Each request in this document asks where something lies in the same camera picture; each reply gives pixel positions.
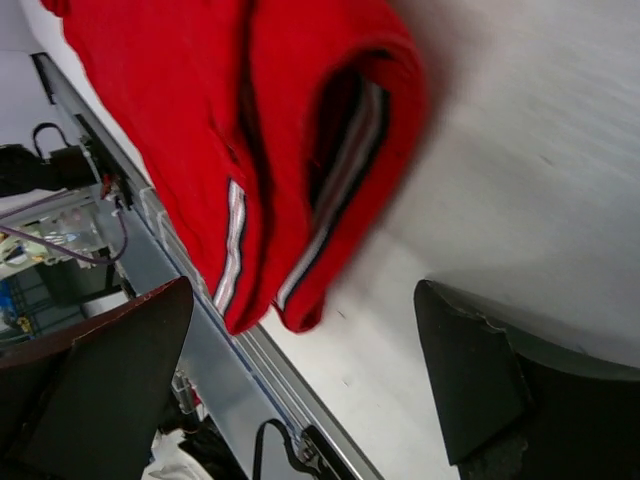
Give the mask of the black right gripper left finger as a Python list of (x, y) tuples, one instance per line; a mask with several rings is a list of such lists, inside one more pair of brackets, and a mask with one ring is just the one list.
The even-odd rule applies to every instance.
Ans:
[(179, 277), (2, 349), (2, 478), (141, 478), (193, 306)]

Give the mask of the red trousers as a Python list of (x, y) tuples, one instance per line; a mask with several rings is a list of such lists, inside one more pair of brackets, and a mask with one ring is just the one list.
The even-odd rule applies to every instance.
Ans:
[(385, 1), (49, 1), (231, 334), (301, 333), (400, 183), (429, 101)]

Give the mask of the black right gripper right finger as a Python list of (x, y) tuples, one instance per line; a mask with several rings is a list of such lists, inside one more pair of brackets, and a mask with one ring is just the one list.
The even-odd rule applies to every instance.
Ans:
[(413, 294), (448, 462), (463, 479), (635, 479), (639, 371), (524, 332), (430, 280)]

